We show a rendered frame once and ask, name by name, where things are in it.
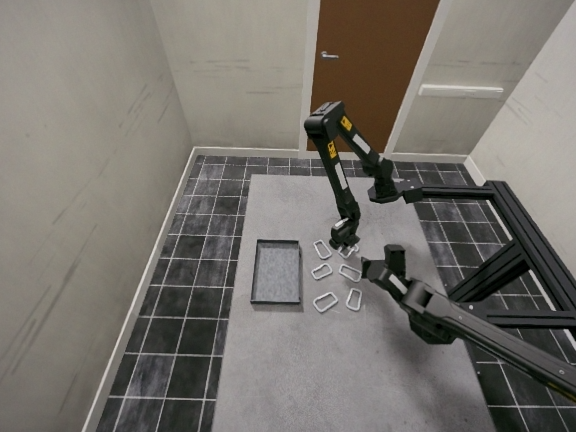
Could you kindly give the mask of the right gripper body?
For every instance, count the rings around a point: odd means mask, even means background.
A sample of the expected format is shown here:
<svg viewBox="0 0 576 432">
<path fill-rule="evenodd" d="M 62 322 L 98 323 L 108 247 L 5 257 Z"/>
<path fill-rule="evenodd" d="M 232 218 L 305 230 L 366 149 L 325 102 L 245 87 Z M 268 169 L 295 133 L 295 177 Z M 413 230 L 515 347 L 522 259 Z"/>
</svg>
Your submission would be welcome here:
<svg viewBox="0 0 576 432">
<path fill-rule="evenodd" d="M 356 232 L 355 232 L 355 233 L 356 233 Z M 353 234 L 355 234 L 355 233 L 353 233 Z M 350 248 L 352 248 L 352 247 L 353 247 L 356 243 L 358 243 L 359 241 L 360 241 L 360 238 L 355 234 L 355 237 L 354 237 L 354 239 L 353 239 L 353 241 L 352 241 L 351 243 L 347 244 L 347 243 L 344 242 L 343 245 L 345 245 L 346 247 L 350 246 Z"/>
</svg>

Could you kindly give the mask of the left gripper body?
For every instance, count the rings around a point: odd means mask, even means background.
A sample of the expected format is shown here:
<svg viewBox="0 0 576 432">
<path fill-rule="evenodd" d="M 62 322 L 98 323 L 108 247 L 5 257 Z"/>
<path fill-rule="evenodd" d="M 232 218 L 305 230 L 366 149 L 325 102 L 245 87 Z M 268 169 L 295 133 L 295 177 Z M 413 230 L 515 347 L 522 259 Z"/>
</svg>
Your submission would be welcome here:
<svg viewBox="0 0 576 432">
<path fill-rule="evenodd" d="M 364 260 L 362 264 L 362 274 L 367 274 L 368 268 L 375 262 L 385 263 L 385 260 Z M 403 268 L 406 270 L 406 265 L 403 265 Z"/>
</svg>

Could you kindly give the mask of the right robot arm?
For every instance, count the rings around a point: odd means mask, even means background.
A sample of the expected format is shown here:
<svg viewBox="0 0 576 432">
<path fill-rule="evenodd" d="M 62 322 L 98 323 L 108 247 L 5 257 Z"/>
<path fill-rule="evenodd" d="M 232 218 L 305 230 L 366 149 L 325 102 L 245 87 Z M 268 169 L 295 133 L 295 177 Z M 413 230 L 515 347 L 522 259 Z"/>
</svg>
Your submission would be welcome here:
<svg viewBox="0 0 576 432">
<path fill-rule="evenodd" d="M 381 157 L 370 146 L 349 119 L 344 107 L 345 104 L 342 101 L 326 102 L 304 122 L 308 139 L 313 141 L 321 157 L 340 214 L 340 219 L 331 228 L 332 238 L 329 240 L 330 246 L 335 250 L 338 250 L 344 242 L 349 244 L 353 241 L 355 237 L 353 233 L 357 231 L 361 216 L 358 202 L 355 201 L 349 188 L 335 145 L 335 138 L 338 135 L 359 157 L 364 174 L 374 176 L 373 187 L 377 199 L 397 195 L 397 189 L 391 176 L 393 172 L 392 160 Z"/>
</svg>

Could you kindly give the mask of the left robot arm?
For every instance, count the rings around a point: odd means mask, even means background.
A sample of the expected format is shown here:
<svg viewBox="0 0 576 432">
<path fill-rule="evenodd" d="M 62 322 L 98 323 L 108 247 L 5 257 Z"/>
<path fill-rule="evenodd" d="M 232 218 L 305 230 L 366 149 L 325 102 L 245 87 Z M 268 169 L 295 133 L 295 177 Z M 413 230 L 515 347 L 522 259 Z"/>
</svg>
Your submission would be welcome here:
<svg viewBox="0 0 576 432">
<path fill-rule="evenodd" d="M 412 277 L 406 280 L 405 249 L 396 243 L 383 248 L 385 263 L 373 263 L 367 278 L 387 290 L 412 315 L 410 320 L 430 330 L 422 329 L 424 339 L 462 339 L 576 404 L 576 366 L 470 313 L 427 283 Z"/>
</svg>

